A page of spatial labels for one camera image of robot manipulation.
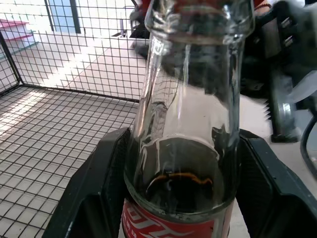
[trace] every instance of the dark liquid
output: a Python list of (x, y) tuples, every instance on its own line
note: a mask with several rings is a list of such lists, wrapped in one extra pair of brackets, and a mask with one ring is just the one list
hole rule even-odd
[(131, 159), (126, 173), (135, 192), (153, 208), (169, 214), (204, 213), (235, 194), (236, 167), (228, 151), (229, 161), (223, 163), (221, 150), (180, 137), (149, 143), (140, 152), (135, 142), (132, 149), (131, 158), (143, 159), (139, 167)]
[(146, 190), (146, 199), (171, 212), (196, 212), (210, 207), (213, 183), (193, 173), (168, 173), (157, 176)]

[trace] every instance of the black plastic holder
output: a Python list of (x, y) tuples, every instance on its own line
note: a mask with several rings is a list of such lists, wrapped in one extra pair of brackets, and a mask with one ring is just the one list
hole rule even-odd
[[(130, 131), (108, 133), (70, 180), (44, 238), (116, 238)], [(237, 201), (251, 238), (317, 236), (317, 201), (260, 137), (241, 130)]]

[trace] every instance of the black cable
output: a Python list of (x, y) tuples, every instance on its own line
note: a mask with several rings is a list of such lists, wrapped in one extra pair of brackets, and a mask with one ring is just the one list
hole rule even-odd
[(309, 134), (311, 133), (313, 127), (315, 126), (317, 122), (317, 113), (313, 112), (313, 118), (308, 123), (302, 137), (301, 141), (301, 154), (304, 159), (304, 162), (306, 163), (308, 169), (311, 171), (314, 178), (317, 180), (317, 168), (315, 167), (314, 163), (311, 161), (308, 151), (307, 151), (307, 141)]

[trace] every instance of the wire cage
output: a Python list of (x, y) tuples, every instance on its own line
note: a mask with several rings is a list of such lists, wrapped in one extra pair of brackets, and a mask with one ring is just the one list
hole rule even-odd
[(130, 38), (136, 6), (0, 0), (1, 237), (41, 237), (98, 141), (133, 122), (146, 62), (131, 45), (147, 41)]

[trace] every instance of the clear glass bottle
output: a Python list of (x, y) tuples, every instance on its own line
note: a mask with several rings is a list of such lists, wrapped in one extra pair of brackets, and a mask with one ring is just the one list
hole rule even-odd
[(212, 238), (228, 229), (239, 181), (241, 60), (253, 24), (250, 0), (151, 2), (127, 202), (173, 223), (213, 220)]

